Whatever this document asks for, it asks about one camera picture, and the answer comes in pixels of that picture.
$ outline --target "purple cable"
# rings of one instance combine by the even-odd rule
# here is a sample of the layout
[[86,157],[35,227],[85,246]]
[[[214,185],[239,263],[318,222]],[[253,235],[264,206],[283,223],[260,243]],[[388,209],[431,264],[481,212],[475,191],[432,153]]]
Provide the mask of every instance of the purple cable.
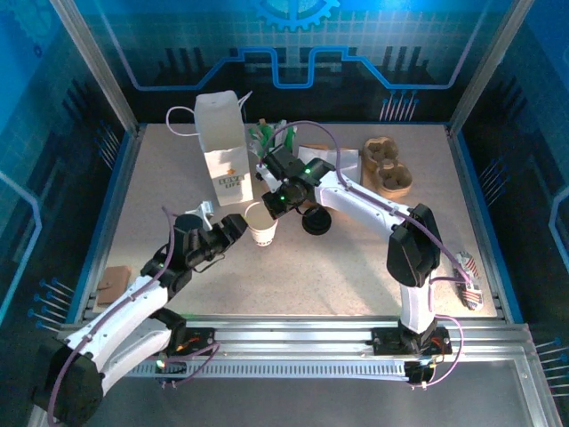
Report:
[[[162,207],[162,210],[164,211],[166,217],[168,218],[168,226],[170,227],[170,242],[173,242],[174,241],[174,225],[172,222],[173,214],[170,213],[170,211],[168,211],[168,209],[166,209],[165,207]],[[58,373],[55,383],[53,384],[52,395],[50,396],[50,401],[47,406],[47,423],[49,424],[50,427],[56,427],[58,425],[61,425],[60,423],[56,423],[54,420],[53,412],[55,411],[55,401],[57,400],[57,395],[60,392],[63,378],[68,372],[69,367],[71,366],[71,363],[73,362],[75,357],[80,353],[80,351],[84,348],[84,346],[87,345],[87,343],[92,340],[92,337],[95,334],[97,334],[97,331],[99,331],[112,316],[114,316],[118,311],[120,311],[126,304],[134,301],[141,294],[146,292],[146,290],[150,286],[152,286],[164,274],[164,272],[168,268],[168,265],[170,264],[170,261],[172,260],[173,248],[174,245],[170,245],[170,247],[168,248],[168,254],[166,255],[166,260],[164,261],[164,267],[160,271],[158,271],[157,274],[146,285],[144,285],[138,291],[132,294],[132,298],[126,298],[122,300],[119,304],[117,304],[115,307],[113,307],[111,310],[105,313],[99,319],[99,321],[97,321],[97,323],[92,327],[91,331],[89,331],[89,334],[84,336],[83,340],[81,340],[81,342],[75,347],[75,349],[71,351],[71,354],[63,364],[63,367]]]
[[446,316],[444,314],[436,314],[435,318],[441,318],[442,320],[451,320],[456,327],[459,328],[459,333],[461,334],[461,343],[459,345],[459,352],[456,355],[456,358],[454,359],[454,362],[451,364],[451,367],[448,368],[448,371],[446,371],[440,378],[436,379],[435,381],[431,381],[430,383],[426,383],[425,384],[425,388],[430,387],[431,385],[435,385],[440,383],[441,381],[443,381],[448,375],[451,374],[451,372],[456,368],[456,366],[459,363],[459,357],[462,354],[462,346],[464,345],[464,331],[462,330],[462,326],[459,323],[459,321],[456,318],[453,318],[451,316]]
[[463,279],[461,278],[446,278],[444,276],[440,276],[438,278],[432,278],[431,280],[429,280],[429,284],[432,285],[435,282],[455,282],[455,283],[467,283],[465,282]]
[[[380,200],[377,200],[375,197],[371,197],[368,196],[367,194],[365,194],[362,191],[359,191],[358,189],[354,189],[353,187],[351,187],[350,185],[348,185],[348,183],[344,180],[344,177],[341,174],[340,171],[340,155],[341,155],[341,150],[340,150],[340,144],[338,143],[338,141],[336,140],[336,138],[332,135],[332,133],[326,129],[324,126],[320,125],[317,122],[312,122],[310,120],[300,120],[298,122],[291,122],[289,124],[284,125],[283,127],[281,127],[280,129],[278,129],[275,133],[273,133],[270,138],[268,138],[267,143],[265,144],[265,146],[263,147],[263,151],[262,151],[262,155],[260,156],[260,162],[259,165],[263,164],[263,158],[265,157],[265,155],[267,154],[268,151],[268,147],[270,146],[270,143],[272,142],[272,140],[275,139],[275,137],[281,133],[284,129],[287,129],[291,126],[296,126],[296,125],[313,125],[315,127],[318,127],[320,129],[322,129],[324,132],[326,132],[328,134],[328,136],[330,136],[330,138],[332,139],[334,145],[336,146],[336,175],[338,175],[338,181],[340,181],[340,183],[348,190],[353,192],[354,194],[357,194],[358,196],[360,196],[362,199],[370,202],[372,205],[376,205],[378,207],[380,207],[381,209],[387,211],[387,212],[391,212],[392,209],[389,205],[381,202]],[[412,225],[414,225],[415,227],[417,227],[419,230],[421,230],[423,232],[423,234],[425,234],[425,236],[427,236],[431,242],[433,242],[440,250],[443,254],[446,255],[446,257],[450,260],[451,264],[453,265],[453,267],[461,274],[461,276],[464,278],[464,280],[466,280],[466,283],[470,283],[470,278],[469,275],[466,273],[466,271],[464,271],[464,269],[461,267],[461,265],[459,264],[458,261],[456,261],[456,258],[454,258],[453,254],[451,254],[451,251],[449,251],[448,249],[446,249],[446,247],[443,245],[443,243],[437,238],[437,236],[435,236],[433,233],[431,233],[429,231],[429,229],[427,229],[427,227],[425,227],[423,224],[421,224],[420,222],[418,222],[417,220],[415,220],[414,218],[412,218],[411,216],[399,212],[399,211],[394,211],[393,214],[395,216],[398,216],[399,218],[403,218],[404,220],[410,222]]]
[[177,382],[174,381],[174,380],[172,380],[170,383],[164,382],[164,383],[162,383],[162,387],[165,388],[165,386],[168,385],[168,386],[170,386],[170,387],[172,387],[172,388],[175,389],[178,385],[182,385],[182,384],[185,384],[185,383],[189,383],[189,382],[192,381],[194,378],[196,378],[196,375],[197,375],[197,374],[199,374],[200,372],[202,372],[202,371],[205,369],[205,367],[206,367],[206,366],[212,361],[212,359],[215,357],[215,354],[219,351],[219,349],[220,349],[220,344],[219,344],[218,342],[214,342],[213,344],[208,345],[207,347],[204,347],[203,349],[198,350],[198,351],[196,351],[196,352],[194,352],[194,353],[192,353],[192,354],[188,354],[187,356],[178,356],[178,357],[173,357],[173,358],[168,358],[168,359],[166,359],[166,361],[168,361],[168,362],[172,362],[172,361],[185,361],[185,360],[188,360],[188,359],[192,359],[193,357],[198,356],[198,355],[200,355],[200,354],[202,354],[202,353],[205,353],[206,351],[213,350],[213,351],[212,351],[212,354],[210,354],[209,358],[207,358],[207,360],[202,364],[202,366],[200,366],[200,367],[196,370],[196,372],[194,372],[192,375],[190,375],[190,376],[184,378],[183,380],[177,381]]

